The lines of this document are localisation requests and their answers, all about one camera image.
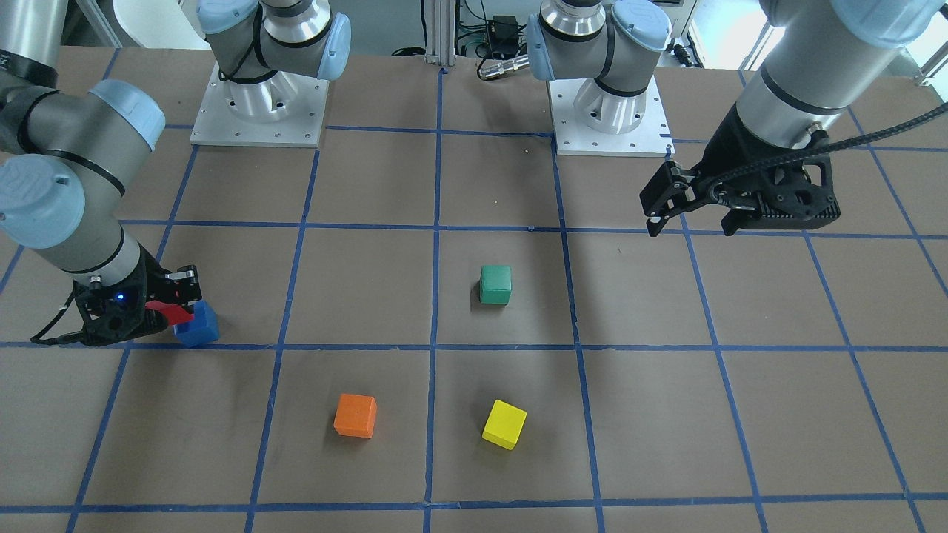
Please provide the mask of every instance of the metal base plate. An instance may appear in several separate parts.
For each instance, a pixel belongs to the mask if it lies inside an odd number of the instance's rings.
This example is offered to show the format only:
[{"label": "metal base plate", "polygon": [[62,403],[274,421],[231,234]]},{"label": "metal base plate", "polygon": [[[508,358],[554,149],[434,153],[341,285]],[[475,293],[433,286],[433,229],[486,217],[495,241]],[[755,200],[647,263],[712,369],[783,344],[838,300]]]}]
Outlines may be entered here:
[{"label": "metal base plate", "polygon": [[228,93],[217,72],[215,64],[191,130],[191,144],[319,148],[329,82],[287,73],[300,90],[286,103],[289,115],[276,122],[259,123],[230,111]]},{"label": "metal base plate", "polygon": [[639,127],[621,135],[593,130],[576,116],[573,100],[586,80],[548,82],[556,151],[564,156],[665,157],[675,154],[665,108],[655,78],[648,82],[648,104]]}]

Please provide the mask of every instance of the grid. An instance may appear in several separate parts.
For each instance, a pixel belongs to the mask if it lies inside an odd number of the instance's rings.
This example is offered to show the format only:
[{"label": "grid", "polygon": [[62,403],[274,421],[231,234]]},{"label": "grid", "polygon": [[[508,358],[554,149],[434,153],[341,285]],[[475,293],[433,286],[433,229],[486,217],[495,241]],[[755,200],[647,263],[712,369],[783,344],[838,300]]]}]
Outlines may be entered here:
[{"label": "grid", "polygon": [[[119,57],[119,51],[116,51],[109,62],[103,78],[108,78],[109,74]],[[444,127],[444,83],[448,76],[459,74],[448,73],[442,69],[437,72],[437,123],[435,128],[394,128],[394,127],[375,127],[375,126],[348,126],[348,125],[329,125],[327,129],[338,131],[369,131],[369,132],[390,132],[390,133],[414,133],[435,136],[435,165],[434,165],[434,217],[431,225],[412,225],[412,224],[359,224],[359,223],[327,223],[309,221],[311,207],[314,201],[314,190],[318,181],[319,152],[316,153],[312,161],[312,169],[309,175],[305,199],[299,222],[269,222],[269,221],[250,221],[233,222],[225,220],[181,220],[178,219],[179,208],[182,199],[188,188],[191,171],[194,162],[200,151],[199,147],[193,147],[186,170],[182,176],[180,186],[177,190],[171,212],[166,220],[160,219],[130,219],[123,220],[123,223],[132,226],[153,226],[163,229],[160,245],[157,249],[156,257],[161,260],[165,248],[171,236],[172,229],[177,227],[234,227],[234,228],[284,228],[297,231],[296,244],[294,248],[292,267],[289,273],[287,287],[287,297],[283,316],[281,319],[279,339],[275,345],[259,343],[215,343],[212,346],[199,347],[197,350],[223,350],[223,351],[256,351],[264,349],[274,349],[275,357],[273,361],[272,381],[269,386],[268,401],[265,407],[263,431],[260,438],[259,453],[257,454],[256,465],[253,474],[252,488],[248,502],[221,503],[215,505],[185,505],[174,502],[160,502],[147,505],[90,505],[85,502],[86,491],[89,488],[93,471],[96,467],[100,448],[106,432],[108,430],[110,417],[113,407],[119,393],[127,363],[133,350],[173,350],[177,346],[167,342],[148,342],[148,341],[130,341],[124,343],[120,348],[121,357],[118,362],[118,369],[112,382],[110,394],[102,413],[99,430],[96,434],[95,442],[92,446],[88,462],[82,477],[79,490],[76,494],[73,505],[0,505],[0,517],[2,515],[13,514],[52,514],[63,513],[69,515],[66,525],[66,532],[71,533],[76,529],[77,520],[84,514],[106,514],[106,513],[240,513],[245,515],[245,531],[254,530],[255,519],[261,513],[280,513],[292,511],[418,511],[422,513],[422,530],[427,533],[431,530],[432,514],[436,512],[450,512],[451,509],[504,509],[504,508],[588,508],[595,513],[597,530],[607,531],[607,520],[605,509],[609,508],[634,508],[634,507],[664,507],[664,506],[702,506],[702,505],[753,505],[756,511],[759,529],[762,532],[769,531],[765,505],[767,504],[792,504],[792,503],[828,503],[828,502],[899,502],[905,503],[912,515],[915,526],[920,532],[926,531],[925,523],[918,510],[917,502],[923,501],[945,501],[948,500],[948,492],[916,492],[911,489],[906,481],[902,471],[899,458],[889,438],[886,426],[879,414],[876,401],[869,389],[868,380],[864,373],[861,356],[869,353],[879,352],[912,352],[912,353],[936,353],[944,354],[948,352],[948,346],[945,345],[878,345],[878,344],[856,344],[850,340],[847,326],[844,324],[843,315],[840,312],[836,299],[830,288],[830,282],[824,272],[824,268],[817,254],[817,246],[814,242],[820,240],[880,240],[880,241],[914,241],[920,248],[925,261],[931,269],[931,274],[937,282],[937,287],[946,298],[948,298],[948,288],[946,288],[944,278],[939,271],[936,261],[933,259],[927,245],[937,241],[948,240],[948,235],[944,234],[922,234],[916,230],[916,226],[909,217],[908,211],[896,193],[896,189],[891,183],[885,166],[879,158],[881,152],[948,152],[948,148],[932,147],[883,147],[868,146],[863,150],[868,151],[875,165],[878,167],[884,182],[892,195],[892,198],[898,205],[899,211],[908,225],[910,234],[861,234],[861,233],[835,233],[835,232],[809,232],[809,231],[741,231],[735,238],[758,238],[758,237],[779,237],[788,239],[802,240],[811,256],[813,267],[825,293],[832,316],[842,336],[842,344],[732,344],[719,342],[719,336],[712,314],[712,308],[705,290],[705,280],[702,277],[702,266],[699,262],[699,253],[696,251],[695,237],[706,235],[722,235],[717,230],[697,230],[691,229],[687,220],[683,217],[682,227],[678,229],[666,230],[666,234],[681,235],[686,242],[687,253],[690,259],[691,268],[694,274],[694,283],[697,286],[704,320],[706,322],[707,333],[710,343],[688,343],[688,344],[589,344],[584,343],[580,338],[579,318],[577,316],[576,295],[574,289],[574,266],[575,256],[571,255],[571,236],[578,234],[646,234],[644,229],[636,228],[574,228],[567,224],[566,211],[564,209],[564,193],[560,182],[559,165],[556,159],[556,143],[553,135],[549,132],[515,132],[498,133],[487,131],[467,131],[458,129],[446,129]],[[743,83],[743,75],[738,73]],[[851,117],[863,133],[863,128],[857,118],[856,113],[850,110]],[[168,129],[190,129],[187,124],[170,124]],[[550,154],[552,161],[552,178],[556,189],[556,213],[558,216],[558,226],[534,227],[534,226],[447,226],[441,221],[441,194],[442,194],[442,150],[443,140],[446,136],[483,136],[483,137],[532,137],[547,138],[550,144]],[[679,144],[701,144],[704,139],[674,139]],[[304,247],[304,237],[307,230],[411,230],[430,232],[432,238],[433,255],[431,259],[431,308],[430,317],[430,336],[429,343],[404,343],[404,344],[382,344],[382,343],[291,343],[287,342],[287,329],[289,327],[291,313],[293,311],[293,296],[297,288],[298,273],[300,270],[301,255]],[[466,231],[493,231],[493,232],[535,232],[535,233],[558,233],[562,248],[563,269],[565,272],[566,292],[569,300],[569,313],[572,326],[572,344],[469,344],[469,343],[441,343],[438,341],[438,317],[439,317],[439,281],[440,281],[440,249],[442,236],[451,232]],[[9,279],[23,256],[23,248],[15,250],[9,264],[0,279],[0,292],[2,292],[9,282]],[[0,348],[33,348],[26,342],[4,341],[0,342]],[[426,471],[425,471],[425,496],[422,502],[376,502],[376,503],[357,503],[357,502],[312,502],[312,503],[261,503],[259,501],[262,478],[264,477],[264,464],[267,456],[267,447],[269,443],[270,430],[273,423],[274,409],[280,399],[281,370],[283,365],[283,356],[289,352],[312,351],[312,350],[331,350],[331,351],[379,351],[379,350],[406,350],[428,352],[428,410],[427,410],[427,433],[426,433]],[[438,369],[438,352],[440,351],[553,351],[553,352],[572,352],[575,353],[575,365],[579,379],[579,391],[582,398],[582,412],[585,423],[586,444],[588,447],[588,456],[590,463],[590,479],[592,483],[592,498],[589,499],[566,499],[566,500],[521,500],[521,501],[437,501],[432,499],[433,485],[433,455],[434,455],[434,433],[435,433],[435,382]],[[746,468],[747,479],[750,485],[751,494],[749,496],[716,496],[716,497],[694,497],[694,498],[604,498],[600,489],[599,466],[596,453],[596,439],[593,431],[594,412],[591,407],[589,383],[587,380],[587,361],[586,356],[590,352],[600,351],[619,351],[619,352],[713,352],[715,361],[720,372],[721,384],[727,397],[727,403],[730,414],[733,418],[734,431],[737,434],[740,446],[740,454]],[[732,386],[732,378],[729,373],[729,367],[725,358],[728,352],[839,352],[849,356],[853,370],[859,380],[862,393],[871,411],[873,421],[878,430],[878,437],[884,444],[885,452],[891,462],[898,478],[901,491],[899,492],[854,492],[854,493],[825,493],[825,494],[761,494],[758,488],[757,475],[753,461],[753,450],[748,443],[745,434],[745,424],[742,422],[741,410],[738,408],[738,400]]]}]

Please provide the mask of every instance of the yellow block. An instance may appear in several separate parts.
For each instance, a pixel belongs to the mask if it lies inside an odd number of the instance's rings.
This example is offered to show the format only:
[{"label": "yellow block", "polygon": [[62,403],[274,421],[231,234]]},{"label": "yellow block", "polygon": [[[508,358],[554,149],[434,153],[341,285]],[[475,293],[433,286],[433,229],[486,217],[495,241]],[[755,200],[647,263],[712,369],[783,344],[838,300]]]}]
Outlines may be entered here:
[{"label": "yellow block", "polygon": [[520,431],[523,430],[523,422],[526,419],[527,412],[523,409],[494,400],[494,407],[490,410],[481,437],[501,448],[512,450],[520,439]]}]

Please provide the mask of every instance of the blue tape line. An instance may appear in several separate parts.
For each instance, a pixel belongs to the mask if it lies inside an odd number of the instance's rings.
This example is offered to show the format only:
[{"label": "blue tape line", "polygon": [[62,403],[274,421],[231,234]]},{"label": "blue tape line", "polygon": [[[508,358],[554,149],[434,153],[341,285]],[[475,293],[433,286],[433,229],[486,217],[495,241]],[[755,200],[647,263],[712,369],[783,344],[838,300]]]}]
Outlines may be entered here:
[{"label": "blue tape line", "polygon": [[565,352],[575,349],[573,344],[438,344],[439,350],[457,350],[461,352],[477,351],[549,351]]},{"label": "blue tape line", "polygon": [[[231,352],[259,352],[263,350],[273,350],[276,344],[201,344],[188,348],[188,350],[221,350]],[[133,350],[181,350],[182,346],[177,342],[132,342]]]},{"label": "blue tape line", "polygon": [[544,226],[438,226],[441,231],[528,231],[537,233],[559,233],[559,228]]},{"label": "blue tape line", "polygon": [[752,504],[752,496],[712,496],[702,498],[613,498],[603,501],[606,507],[666,507],[693,505]]},{"label": "blue tape line", "polygon": [[[180,350],[181,345],[173,342],[132,342],[133,350]],[[275,350],[276,344],[206,344],[189,348],[189,350],[216,350],[216,351],[263,351]],[[430,349],[429,344],[290,344],[283,345],[284,352],[304,351],[304,352],[346,352],[346,351],[417,351],[424,352]],[[848,352],[850,349],[856,352],[867,353],[934,353],[948,354],[948,346],[890,346],[890,345],[854,345],[854,346],[833,346],[833,345],[803,345],[803,344],[719,344],[722,352]],[[39,346],[26,341],[0,341],[0,348],[28,348],[34,350],[46,349],[45,346]],[[67,344],[59,347],[62,350],[114,350],[114,346],[105,346],[94,348],[81,344]],[[438,344],[436,349],[446,351],[454,350],[459,352],[514,352],[514,351],[547,351],[564,352],[572,351],[575,346],[572,344]],[[712,344],[583,344],[583,351],[603,351],[613,350],[616,352],[710,352],[714,350]]]},{"label": "blue tape line", "polygon": [[586,445],[589,448],[590,476],[592,480],[592,499],[595,504],[596,525],[599,533],[606,533],[606,516],[602,510],[602,492],[599,487],[599,464],[595,452],[593,434],[593,412],[590,408],[589,383],[586,379],[586,358],[582,341],[579,338],[579,319],[576,316],[576,299],[573,287],[573,266],[570,262],[569,235],[566,231],[566,210],[563,203],[563,189],[559,181],[559,166],[556,163],[556,139],[550,139],[550,156],[553,161],[553,181],[556,187],[556,212],[559,216],[559,238],[563,246],[563,264],[566,269],[566,293],[570,301],[570,322],[573,327],[573,344],[576,351],[576,368],[579,373],[579,392],[583,399],[583,418],[586,423]]},{"label": "blue tape line", "polygon": [[459,509],[536,509],[562,507],[595,507],[595,500],[515,500],[512,502],[469,501],[457,502]]},{"label": "blue tape line", "polygon": [[103,80],[108,80],[109,76],[112,75],[112,68],[116,65],[120,52],[121,48],[116,48],[116,51],[112,52],[112,59],[109,60],[109,65],[105,67],[105,72],[102,73]]},{"label": "blue tape line", "polygon": [[181,208],[181,199],[184,198],[184,191],[188,188],[188,181],[191,180],[191,171],[194,169],[194,161],[197,159],[197,152],[200,149],[200,146],[194,145],[191,147],[191,157],[188,158],[188,166],[185,167],[184,176],[181,177],[181,185],[178,187],[178,192],[174,197],[174,204],[172,204],[172,211],[168,214],[168,221],[165,224],[165,232],[161,235],[161,244],[158,245],[158,252],[155,254],[155,259],[160,263],[161,257],[165,254],[165,247],[168,246],[168,237],[172,234],[172,227],[174,226],[174,219],[177,216],[178,209]]},{"label": "blue tape line", "polygon": [[3,294],[4,289],[7,288],[9,278],[13,275],[13,270],[16,268],[16,264],[20,262],[20,257],[23,255],[23,250],[23,245],[20,245],[16,247],[16,251],[13,252],[13,257],[10,258],[9,264],[7,265],[7,271],[4,272],[3,278],[0,279],[0,294]]},{"label": "blue tape line", "polygon": [[257,512],[293,511],[417,511],[425,508],[422,503],[403,502],[342,502],[327,504],[259,504]]},{"label": "blue tape line", "polygon": [[345,132],[388,132],[388,133],[427,133],[433,134],[437,130],[431,128],[386,128],[378,126],[326,126],[327,130],[339,130]]},{"label": "blue tape line", "polygon": [[441,135],[468,135],[480,137],[541,137],[551,138],[552,132],[481,132],[475,130],[446,130],[442,127],[442,116],[438,116],[437,127],[431,128],[389,128],[384,126],[326,126],[327,130],[339,130],[349,132],[387,132],[387,133],[419,133],[419,134],[441,134]]},{"label": "blue tape line", "polygon": [[334,224],[326,222],[308,222],[307,228],[320,230],[434,230],[433,226],[421,224]]},{"label": "blue tape line", "polygon": [[469,130],[442,130],[445,135],[467,135],[478,137],[539,137],[552,138],[551,132],[477,132]]},{"label": "blue tape line", "polygon": [[[132,226],[165,226],[167,220],[154,219],[122,219],[122,224]],[[228,228],[296,228],[299,224],[295,222],[264,222],[264,221],[227,221],[227,220],[173,220],[172,226],[207,226],[207,227],[228,227]],[[356,223],[335,223],[335,222],[307,222],[308,229],[325,230],[419,230],[419,231],[528,231],[537,233],[559,233],[560,228],[554,227],[530,227],[530,226],[450,226],[437,225],[426,226],[422,224],[356,224]],[[648,231],[644,228],[567,228],[568,233],[625,233],[644,235]],[[721,230],[690,230],[692,235],[723,235]],[[684,235],[682,230],[664,230],[664,233],[673,235]],[[740,230],[736,236],[744,237],[792,237],[799,238],[800,231],[778,231],[778,230]],[[923,241],[948,241],[948,235],[936,234],[890,234],[890,233],[835,233],[818,232],[811,233],[812,238],[817,239],[868,239],[868,240],[918,240]]]},{"label": "blue tape line", "polygon": [[431,346],[428,344],[284,344],[284,351],[306,351],[306,352],[345,352],[345,351],[385,351],[385,350],[403,350],[403,351],[427,351]]},{"label": "blue tape line", "polygon": [[836,324],[839,326],[839,331],[843,335],[843,341],[848,346],[849,359],[852,362],[853,369],[856,371],[856,376],[859,378],[859,384],[863,388],[863,394],[866,396],[866,402],[869,404],[869,410],[872,411],[872,418],[876,422],[876,428],[879,430],[879,435],[882,437],[883,443],[885,444],[885,451],[888,453],[889,461],[892,463],[892,468],[895,470],[896,477],[899,479],[899,486],[902,487],[902,490],[904,491],[905,500],[908,502],[908,507],[912,511],[913,518],[915,518],[915,524],[919,529],[919,533],[925,533],[925,527],[921,523],[921,515],[919,515],[919,510],[915,506],[915,502],[912,500],[912,493],[908,487],[908,483],[905,481],[905,476],[902,473],[902,466],[899,464],[899,459],[895,455],[895,449],[892,448],[892,442],[889,440],[888,432],[885,430],[883,420],[879,416],[879,410],[876,408],[876,402],[872,397],[872,392],[869,391],[866,375],[863,373],[862,365],[859,364],[859,359],[856,357],[856,350],[852,348],[849,332],[847,331],[846,325],[843,322],[843,315],[840,313],[839,306],[836,304],[836,299],[832,295],[830,283],[827,280],[825,272],[823,271],[823,266],[820,264],[819,257],[816,255],[816,248],[813,247],[813,242],[808,232],[803,232],[803,238],[807,243],[807,249],[810,251],[813,266],[816,268],[816,274],[819,276],[820,284],[823,286],[827,300],[829,300],[829,308],[832,310],[833,318],[836,319]]},{"label": "blue tape line", "polygon": [[159,505],[83,505],[85,513],[234,513],[246,512],[247,505],[235,504],[159,504]]},{"label": "blue tape line", "polygon": [[264,464],[266,461],[266,447],[269,444],[270,428],[273,425],[273,410],[277,404],[277,390],[280,387],[280,370],[283,367],[283,349],[286,343],[286,330],[290,323],[290,312],[293,309],[293,295],[296,291],[297,275],[300,272],[300,259],[302,257],[303,240],[306,236],[306,218],[309,217],[309,211],[313,204],[313,190],[316,188],[317,169],[319,167],[319,150],[313,155],[313,166],[310,170],[309,184],[306,187],[306,199],[303,201],[302,215],[300,216],[299,231],[297,233],[297,244],[293,251],[293,265],[290,267],[290,280],[286,289],[286,304],[283,307],[283,320],[280,323],[280,335],[277,339],[277,353],[273,358],[273,380],[270,383],[270,394],[266,402],[266,414],[264,415],[264,430],[260,437],[260,451],[257,453],[257,467],[253,473],[253,485],[250,488],[249,509],[246,512],[246,522],[244,524],[245,533],[253,531],[253,520],[256,513],[257,501],[260,497],[260,483],[264,477]]},{"label": "blue tape line", "polygon": [[[431,254],[431,335],[428,339],[428,418],[425,423],[425,503],[431,502],[431,492],[434,483],[434,393],[436,383],[437,342],[438,342],[438,290],[441,271],[441,232],[438,225],[441,223],[441,149],[444,132],[444,100],[446,68],[438,69],[438,100],[437,100],[437,140],[434,156],[434,232],[432,234]],[[423,533],[431,530],[431,510],[425,509],[422,523]]]},{"label": "blue tape line", "polygon": [[[914,500],[948,501],[948,492],[916,492]],[[867,492],[840,494],[786,494],[761,496],[765,504],[803,504],[828,502],[898,502],[905,499],[901,492]],[[652,507],[652,506],[696,506],[696,505],[748,505],[752,496],[711,496],[696,498],[609,498],[602,500],[603,507]],[[300,511],[418,511],[451,509],[526,509],[595,507],[595,500],[515,500],[515,501],[458,501],[458,502],[333,502],[333,503],[282,503],[258,504],[256,512],[300,512]],[[246,512],[247,504],[131,504],[131,505],[83,505],[80,514],[108,513],[232,513]],[[0,514],[62,514],[70,512],[72,505],[0,505]]]},{"label": "blue tape line", "polygon": [[825,502],[898,502],[905,499],[901,492],[874,492],[868,494],[793,494],[763,496],[765,504],[805,504]]},{"label": "blue tape line", "polygon": [[724,355],[721,352],[718,343],[718,332],[715,330],[714,319],[711,316],[711,306],[708,303],[707,293],[704,290],[704,281],[702,280],[701,268],[698,266],[698,255],[695,252],[695,245],[691,239],[691,233],[688,230],[688,221],[682,216],[682,229],[684,230],[684,241],[688,246],[688,255],[691,258],[691,267],[695,273],[695,283],[698,285],[698,293],[702,299],[702,308],[704,310],[704,319],[707,322],[708,334],[711,336],[711,343],[714,346],[715,359],[718,361],[718,370],[720,378],[724,384],[724,392],[727,393],[727,403],[731,408],[731,415],[734,417],[734,427],[738,432],[738,441],[740,442],[740,452],[744,457],[744,466],[747,468],[747,478],[751,484],[751,494],[754,497],[754,507],[757,508],[757,519],[760,521],[761,533],[768,533],[767,519],[764,516],[764,506],[760,500],[760,489],[757,486],[757,475],[754,472],[754,463],[751,460],[751,451],[747,445],[747,436],[744,434],[744,426],[740,421],[740,412],[738,403],[734,396],[734,389],[731,387],[731,378],[727,373],[727,364],[724,362]]},{"label": "blue tape line", "polygon": [[[849,109],[849,115],[852,117],[852,121],[856,124],[856,129],[859,130],[860,135],[864,135],[863,125],[859,123],[859,120],[856,118],[856,114]],[[871,144],[867,145],[869,148],[869,153],[872,155],[872,160],[875,161],[876,167],[879,168],[879,173],[882,174],[883,180],[885,181],[885,186],[888,187],[889,192],[892,194],[892,198],[895,199],[896,205],[899,206],[899,211],[902,213],[902,217],[905,219],[905,224],[908,225],[909,230],[912,231],[912,235],[915,236],[916,241],[921,248],[921,254],[925,256],[925,261],[928,263],[928,267],[931,268],[932,274],[935,275],[935,279],[939,282],[941,287],[941,292],[948,298],[948,285],[945,284],[944,278],[941,277],[941,273],[935,262],[932,260],[931,254],[928,253],[928,248],[925,247],[925,243],[919,238],[919,232],[915,229],[915,224],[912,223],[912,219],[908,216],[908,211],[905,210],[905,205],[902,203],[902,200],[899,198],[899,195],[895,192],[895,187],[892,185],[892,181],[889,179],[888,173],[883,167],[883,163],[879,160],[879,155],[876,154],[875,147]]]},{"label": "blue tape line", "polygon": [[96,461],[99,459],[102,440],[105,438],[105,430],[108,428],[109,419],[112,417],[112,409],[115,407],[116,397],[119,395],[121,379],[125,375],[125,367],[128,365],[128,358],[131,352],[132,346],[126,343],[121,353],[121,359],[118,361],[115,379],[112,380],[112,389],[109,391],[109,398],[105,402],[105,410],[102,412],[99,430],[96,432],[96,440],[92,444],[92,450],[89,452],[89,460],[85,464],[82,482],[79,484],[79,491],[76,493],[76,502],[73,504],[72,510],[69,513],[69,522],[66,524],[65,533],[73,533],[76,530],[76,521],[79,519],[82,502],[85,500],[85,492],[89,489],[89,482],[92,480],[92,470],[96,467]]}]

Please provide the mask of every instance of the orange block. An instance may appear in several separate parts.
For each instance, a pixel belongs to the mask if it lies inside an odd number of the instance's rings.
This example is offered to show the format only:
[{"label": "orange block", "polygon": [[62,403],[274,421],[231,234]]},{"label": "orange block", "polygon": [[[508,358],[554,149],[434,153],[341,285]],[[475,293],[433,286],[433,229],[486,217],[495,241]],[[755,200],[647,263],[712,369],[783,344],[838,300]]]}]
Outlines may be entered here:
[{"label": "orange block", "polygon": [[371,396],[340,395],[333,427],[343,436],[372,438],[376,410]]}]

